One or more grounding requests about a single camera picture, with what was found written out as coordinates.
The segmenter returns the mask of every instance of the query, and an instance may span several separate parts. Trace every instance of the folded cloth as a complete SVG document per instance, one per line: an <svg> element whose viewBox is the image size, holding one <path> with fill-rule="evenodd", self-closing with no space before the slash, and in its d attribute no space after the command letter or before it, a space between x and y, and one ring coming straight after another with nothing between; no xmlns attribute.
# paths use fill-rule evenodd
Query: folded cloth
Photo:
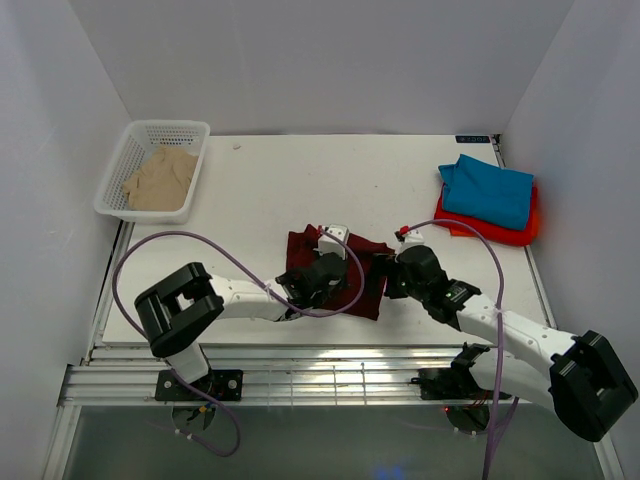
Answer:
<svg viewBox="0 0 640 480"><path fill-rule="evenodd" d="M467 155L460 155L454 165L438 168L445 184L445 211L524 230L529 220L533 175L489 165Z"/></svg>
<svg viewBox="0 0 640 480"><path fill-rule="evenodd" d="M433 215L435 219L445 220L457 220L459 222L466 223L470 227L475 228L480 232L487 240L494 242L504 243L505 245L513 245L516 247L524 247L530 245L531 242L538 235L538 229L540 225L540 217L538 213L538 188L534 185L531 192L531 215L524 230L510 230L508 228L499 227L477 218L467 217L465 215L458 215L457 213L446 212L442 208L442 194L438 199L438 205ZM474 234L462 227L439 225L441 227L448 228L453 236L460 237L473 237Z"/></svg>
<svg viewBox="0 0 640 480"><path fill-rule="evenodd" d="M345 313L356 317L377 320L380 314L380 301L384 291L385 277L369 275L373 266L375 254L392 254L393 250L386 243L370 242L366 238L349 234L347 245L360 260L365 275L365 289L360 300ZM312 225L307 225L303 233L289 232L287 242L287 270L296 267L308 267L317 256L314 250L318 248L318 231ZM360 274L358 267L350 257L348 258L347 284L348 288L335 292L335 294L321 308L325 310L337 310L344 307L355 298L360 289Z"/></svg>
<svg viewBox="0 0 640 480"><path fill-rule="evenodd" d="M122 184L133 210L175 212L187 198L198 157L162 145Z"/></svg>

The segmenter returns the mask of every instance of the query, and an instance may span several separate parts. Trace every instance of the stack of folded cloth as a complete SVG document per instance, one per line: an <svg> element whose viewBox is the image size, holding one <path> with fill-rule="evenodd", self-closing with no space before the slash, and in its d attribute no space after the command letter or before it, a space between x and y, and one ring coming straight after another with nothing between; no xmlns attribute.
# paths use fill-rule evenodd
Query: stack of folded cloth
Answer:
<svg viewBox="0 0 640 480"><path fill-rule="evenodd" d="M488 240L529 245L538 234L538 189L533 175L501 169L467 155L454 165L441 165L444 186L435 219L457 220ZM448 227L452 235L473 236L463 227Z"/></svg>

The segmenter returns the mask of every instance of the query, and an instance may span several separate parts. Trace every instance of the beige cloth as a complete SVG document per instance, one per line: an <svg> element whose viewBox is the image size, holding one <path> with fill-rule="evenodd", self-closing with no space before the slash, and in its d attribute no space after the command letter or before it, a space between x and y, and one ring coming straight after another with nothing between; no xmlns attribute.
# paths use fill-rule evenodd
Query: beige cloth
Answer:
<svg viewBox="0 0 640 480"><path fill-rule="evenodd" d="M198 157L179 147L161 146L122 184L134 210L175 212L187 198Z"/></svg>

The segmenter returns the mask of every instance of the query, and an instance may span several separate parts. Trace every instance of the tabletop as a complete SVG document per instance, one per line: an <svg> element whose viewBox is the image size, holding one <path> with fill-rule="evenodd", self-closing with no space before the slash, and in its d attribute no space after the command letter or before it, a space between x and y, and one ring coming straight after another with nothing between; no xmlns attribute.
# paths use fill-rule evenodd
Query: tabletop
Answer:
<svg viewBox="0 0 640 480"><path fill-rule="evenodd" d="M454 163L461 153L497 164L491 144L458 144L452 135L213 136L207 140L189 221L179 226L136 224L130 245L164 230L199 233L263 279L284 272L288 232L303 231L309 223L346 225L353 234L395 248L399 227L433 218L441 188L437 167ZM451 237L448 230L435 226L422 233L450 277L495 298L498 275L479 240ZM493 246L505 275L503 308L545 323L525 250ZM202 262L211 274L244 278L196 240L160 238L134 253L124 266L119 292L125 307L136 318L135 297L193 261ZM143 339L112 306L102 341L138 344ZM285 346L487 343L437 323L415 300L386 298L377 321L344 314L282 323L225 319L214 321L199 341Z"/></svg>

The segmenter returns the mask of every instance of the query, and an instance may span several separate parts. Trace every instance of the dark red cloth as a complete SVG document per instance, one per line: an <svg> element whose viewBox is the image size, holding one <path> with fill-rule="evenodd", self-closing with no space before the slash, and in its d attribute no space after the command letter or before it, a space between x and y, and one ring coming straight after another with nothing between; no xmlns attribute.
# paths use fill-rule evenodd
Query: dark red cloth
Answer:
<svg viewBox="0 0 640 480"><path fill-rule="evenodd" d="M360 300L345 313L356 317L377 320L380 314L380 300L384 290L385 277L369 275L373 263L373 255L384 253L392 254L393 250L386 243L373 243L366 238L349 234L347 245L354 251L362 264L365 275L365 289ZM287 270L296 267L308 267L318 258L314 249L318 248L318 231L315 227L307 225L303 233L289 232L287 242ZM353 300L360 288L360 275L355 262L349 258L347 270L348 288L336 292L332 298L321 308L325 310L337 310Z"/></svg>
<svg viewBox="0 0 640 480"><path fill-rule="evenodd" d="M511 230L509 228L499 227L492 223L488 223L477 218L467 217L466 215L458 215L457 213L446 212L442 209L442 193L438 199L438 205L436 212L433 215L435 219L457 220L464 222L470 227L478 230L487 240L493 240L494 242L504 243L505 245L513 245L516 247L524 247L531 244L536 235L538 234L538 188L534 185L531 192L531 209L529 210L529 220L524 230ZM451 234L454 236L461 235L462 227L458 228L454 225L451 227L447 225L439 225L441 227L449 228Z"/></svg>

